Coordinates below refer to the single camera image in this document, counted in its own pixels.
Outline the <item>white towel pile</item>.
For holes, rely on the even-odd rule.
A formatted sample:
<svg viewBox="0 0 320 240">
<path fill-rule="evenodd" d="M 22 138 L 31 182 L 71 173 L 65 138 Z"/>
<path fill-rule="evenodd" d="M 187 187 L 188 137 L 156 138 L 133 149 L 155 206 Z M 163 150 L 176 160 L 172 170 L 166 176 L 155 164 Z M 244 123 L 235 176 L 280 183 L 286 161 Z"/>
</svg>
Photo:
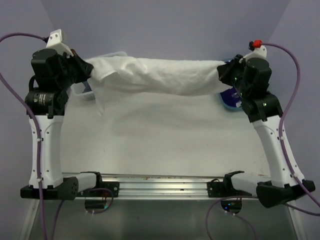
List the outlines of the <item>white towel pile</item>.
<svg viewBox="0 0 320 240">
<path fill-rule="evenodd" d="M 132 56 L 89 58 L 88 84 L 100 114 L 105 105 L 140 93 L 204 96 L 229 89 L 219 81 L 219 60 L 168 60 Z"/>
</svg>

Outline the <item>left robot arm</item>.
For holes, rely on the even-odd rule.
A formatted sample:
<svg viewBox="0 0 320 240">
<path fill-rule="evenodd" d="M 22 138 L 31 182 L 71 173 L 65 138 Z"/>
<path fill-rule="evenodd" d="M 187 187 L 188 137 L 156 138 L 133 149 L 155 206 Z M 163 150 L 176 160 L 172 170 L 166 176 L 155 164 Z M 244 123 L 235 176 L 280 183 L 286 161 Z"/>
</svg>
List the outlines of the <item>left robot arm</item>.
<svg viewBox="0 0 320 240">
<path fill-rule="evenodd" d="M 32 170 L 29 183 L 20 189 L 23 199 L 74 200 L 81 192 L 103 193 L 102 176 L 85 171 L 64 177 L 61 169 L 60 140 L 68 90 L 91 76 L 93 65 L 75 50 L 58 53 L 51 48 L 36 51 L 31 66 L 34 75 L 28 83 L 26 112 L 32 131 Z"/>
</svg>

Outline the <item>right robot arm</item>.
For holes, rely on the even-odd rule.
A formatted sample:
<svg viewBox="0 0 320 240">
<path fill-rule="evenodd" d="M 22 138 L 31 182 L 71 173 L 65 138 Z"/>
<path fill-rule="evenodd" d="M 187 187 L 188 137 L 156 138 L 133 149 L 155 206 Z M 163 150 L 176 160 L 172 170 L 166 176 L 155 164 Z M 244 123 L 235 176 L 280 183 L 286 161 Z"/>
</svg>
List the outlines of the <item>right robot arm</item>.
<svg viewBox="0 0 320 240">
<path fill-rule="evenodd" d="M 217 67 L 222 83 L 232 86 L 241 99 L 241 107 L 261 141 L 270 176 L 244 171 L 227 173 L 221 189 L 227 196 L 237 193 L 256 195 L 265 208 L 286 204 L 313 192 L 316 186 L 306 180 L 292 154 L 278 98 L 268 91 L 272 74 L 269 62 L 260 57 L 250 59 L 236 55 Z"/>
</svg>

